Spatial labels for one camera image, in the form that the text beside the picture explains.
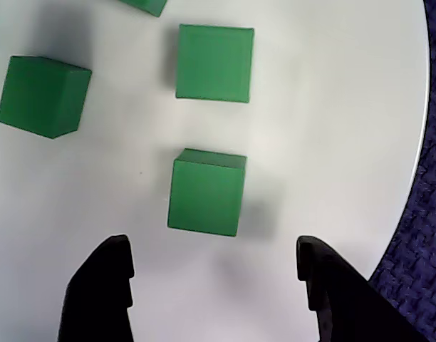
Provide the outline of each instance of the tabletop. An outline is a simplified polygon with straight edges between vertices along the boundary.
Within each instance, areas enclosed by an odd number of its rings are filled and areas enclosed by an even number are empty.
[[[251,102],[175,98],[179,24],[255,29]],[[106,237],[133,246],[135,341],[317,341],[296,239],[369,277],[425,127],[422,0],[0,0],[12,55],[93,70],[79,131],[0,123],[0,341],[54,341],[66,285]],[[236,238],[168,229],[184,147],[248,157]]]

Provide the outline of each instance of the cube side face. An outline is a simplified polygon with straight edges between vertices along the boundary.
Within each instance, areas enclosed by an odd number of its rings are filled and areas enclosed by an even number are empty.
[[[128,5],[146,11],[153,16],[160,16],[167,0],[120,0]]]
[[[90,79],[91,71],[86,69],[68,73],[55,122],[56,137],[78,129]]]
[[[180,25],[177,97],[249,102],[254,29]]]
[[[66,73],[45,58],[11,57],[0,103],[0,122],[47,138],[54,121]]]
[[[244,178],[241,169],[176,160],[167,225],[235,237]]]
[[[192,150],[189,148],[185,149],[177,160],[238,169],[244,169],[246,165],[246,157],[242,155],[228,155],[225,153]]]

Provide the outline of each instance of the block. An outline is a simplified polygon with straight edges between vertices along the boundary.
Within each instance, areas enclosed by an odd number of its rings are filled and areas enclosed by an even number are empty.
[[[0,123],[47,138],[78,129],[91,71],[42,57],[13,56]]]
[[[153,16],[160,16],[162,10],[166,6],[167,0],[120,0],[128,5],[131,5],[137,9],[142,9],[145,12],[152,14]]]
[[[254,29],[180,25],[177,98],[249,102]]]
[[[186,149],[174,161],[170,228],[235,237],[246,157]]]

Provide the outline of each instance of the white table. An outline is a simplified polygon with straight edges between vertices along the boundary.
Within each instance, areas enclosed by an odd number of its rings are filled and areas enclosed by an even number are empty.
[[[256,29],[249,105],[175,99],[180,23]],[[0,124],[0,341],[54,341],[70,277],[117,233],[136,342],[317,341],[296,239],[371,275],[417,165],[428,50],[422,0],[170,0],[160,19],[0,0],[0,96],[10,55],[94,72],[78,132]],[[236,239],[166,227],[183,147],[248,156]]]

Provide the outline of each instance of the green cube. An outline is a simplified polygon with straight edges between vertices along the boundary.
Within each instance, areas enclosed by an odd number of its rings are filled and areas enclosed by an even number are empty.
[[[167,226],[235,237],[246,157],[186,149],[174,161]]]
[[[120,0],[128,5],[142,9],[153,16],[160,16],[167,0]]]
[[[91,71],[42,57],[13,56],[0,123],[47,138],[78,129]]]
[[[254,29],[180,25],[177,98],[249,102]]]

